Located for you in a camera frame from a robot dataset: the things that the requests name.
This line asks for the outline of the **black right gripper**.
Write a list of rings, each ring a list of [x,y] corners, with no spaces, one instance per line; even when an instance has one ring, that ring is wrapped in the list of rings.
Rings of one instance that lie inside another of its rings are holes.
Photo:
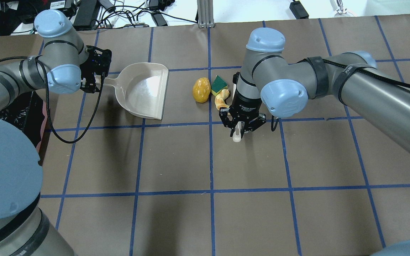
[[[262,101],[257,86],[241,78],[241,75],[233,75],[232,81],[235,84],[232,104],[229,109],[219,111],[223,125],[231,130],[231,137],[236,123],[239,121],[243,121],[245,124],[244,133],[257,130],[267,121],[266,115],[260,113]]]

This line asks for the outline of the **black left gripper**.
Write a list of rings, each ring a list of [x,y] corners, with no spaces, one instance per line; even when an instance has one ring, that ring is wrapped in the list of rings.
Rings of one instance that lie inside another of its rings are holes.
[[[81,90],[87,94],[94,94],[98,92],[98,86],[103,86],[105,78],[109,75],[112,51],[95,46],[86,46],[84,51],[88,58],[80,65]]]

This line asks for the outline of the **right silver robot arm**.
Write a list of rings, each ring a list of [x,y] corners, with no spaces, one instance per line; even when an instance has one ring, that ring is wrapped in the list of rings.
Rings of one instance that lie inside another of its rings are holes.
[[[260,127],[261,104],[280,122],[281,188],[215,194],[218,253],[410,256],[410,183],[370,183],[352,118],[283,122],[308,100],[333,95],[410,154],[410,84],[377,70],[366,52],[288,64],[280,31],[254,29],[230,106],[241,133]]]

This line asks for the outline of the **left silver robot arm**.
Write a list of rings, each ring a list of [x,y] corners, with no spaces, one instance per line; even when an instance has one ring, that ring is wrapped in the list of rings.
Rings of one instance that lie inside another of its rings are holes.
[[[112,52],[87,46],[59,10],[34,20],[41,55],[0,59],[0,256],[75,256],[39,207],[38,154],[45,123],[53,129],[50,94],[101,92]]]

